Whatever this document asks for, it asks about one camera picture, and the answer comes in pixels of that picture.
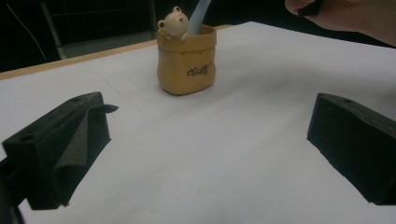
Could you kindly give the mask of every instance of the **bear figurine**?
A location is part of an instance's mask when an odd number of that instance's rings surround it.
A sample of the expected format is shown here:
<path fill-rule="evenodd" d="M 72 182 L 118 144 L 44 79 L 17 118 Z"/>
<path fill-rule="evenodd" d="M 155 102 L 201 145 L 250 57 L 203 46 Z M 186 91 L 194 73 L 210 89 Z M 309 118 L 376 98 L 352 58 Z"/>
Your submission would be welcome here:
<path fill-rule="evenodd" d="M 188 37 L 189 19 L 181 12 L 180 7 L 174 7 L 173 12 L 166 16 L 165 20 L 158 21 L 158 29 L 166 32 L 166 38 L 171 40 L 179 37 L 185 41 Z"/>

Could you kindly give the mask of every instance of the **yellow jar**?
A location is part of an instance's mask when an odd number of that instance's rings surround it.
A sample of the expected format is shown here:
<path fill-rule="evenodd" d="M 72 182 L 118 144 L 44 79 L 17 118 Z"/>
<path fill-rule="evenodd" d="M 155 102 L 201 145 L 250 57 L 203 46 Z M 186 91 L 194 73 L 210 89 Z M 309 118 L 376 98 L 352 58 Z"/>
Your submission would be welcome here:
<path fill-rule="evenodd" d="M 198 35 L 185 41 L 171 40 L 165 32 L 157 32 L 159 62 L 158 80 L 162 88 L 174 95 L 204 90 L 215 81 L 216 29 L 203 25 Z"/>

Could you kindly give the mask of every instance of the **wooden table edge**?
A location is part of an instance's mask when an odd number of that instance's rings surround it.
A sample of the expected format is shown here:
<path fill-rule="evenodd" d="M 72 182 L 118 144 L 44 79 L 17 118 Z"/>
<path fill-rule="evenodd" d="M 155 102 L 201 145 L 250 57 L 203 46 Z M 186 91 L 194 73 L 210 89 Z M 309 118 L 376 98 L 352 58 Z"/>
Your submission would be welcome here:
<path fill-rule="evenodd" d="M 221 25 L 221 26 L 217 26 L 216 29 L 221 30 L 221 29 L 225 29 L 225 28 L 229 28 L 229 27 L 232 27 L 232 25 L 230 25 L 230 24 Z M 86 55 L 82 55 L 82 56 L 78 56 L 78 57 L 74 57 L 74 58 L 68 58 L 65 60 L 56 61 L 56 62 L 42 63 L 42 64 L 30 66 L 30 67 L 24 67 L 24 68 L 20 68 L 20 69 L 16 69 L 16 70 L 6 71 L 3 73 L 0 73 L 0 80 L 26 76 L 26 75 L 30 75 L 33 73 L 38 73 L 38 72 L 42 72 L 42 71 L 46 71 L 46 70 L 50 70 L 50 69 L 54 69 L 54 68 L 58 68 L 58 67 L 62 67 L 62 66 L 67 66 L 70 64 L 74 64 L 74 63 L 83 63 L 83 62 L 87 62 L 89 60 L 103 58 L 106 56 L 123 53 L 123 52 L 131 51 L 131 50 L 135 50 L 135 49 L 142 49 L 142 48 L 155 46 L 155 45 L 157 45 L 157 40 L 150 40 L 147 42 L 142 42 L 142 43 L 129 45 L 129 46 L 125 46 L 125 47 L 120 47 L 120 48 L 116 48 L 116 49 L 99 51 L 99 52 L 86 54 Z"/>

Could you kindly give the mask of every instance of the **light blue object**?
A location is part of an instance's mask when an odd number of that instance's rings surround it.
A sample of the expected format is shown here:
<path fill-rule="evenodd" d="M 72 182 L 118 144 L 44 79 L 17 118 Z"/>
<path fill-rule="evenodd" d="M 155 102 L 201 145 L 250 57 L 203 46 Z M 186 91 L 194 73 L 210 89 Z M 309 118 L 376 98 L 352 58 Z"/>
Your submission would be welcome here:
<path fill-rule="evenodd" d="M 202 22 L 212 0 L 200 0 L 190 18 L 189 33 L 191 35 L 198 35 L 201 30 Z"/>

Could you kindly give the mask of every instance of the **bear ear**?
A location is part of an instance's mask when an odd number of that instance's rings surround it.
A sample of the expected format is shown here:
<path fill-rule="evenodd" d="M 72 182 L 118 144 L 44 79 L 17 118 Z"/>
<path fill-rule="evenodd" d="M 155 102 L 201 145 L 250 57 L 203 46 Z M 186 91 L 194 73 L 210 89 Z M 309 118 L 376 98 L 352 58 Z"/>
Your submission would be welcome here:
<path fill-rule="evenodd" d="M 157 25 L 159 30 L 165 29 L 165 21 L 158 21 Z"/>
<path fill-rule="evenodd" d="M 174 7 L 174 12 L 181 12 L 181 8 L 180 7 Z"/>

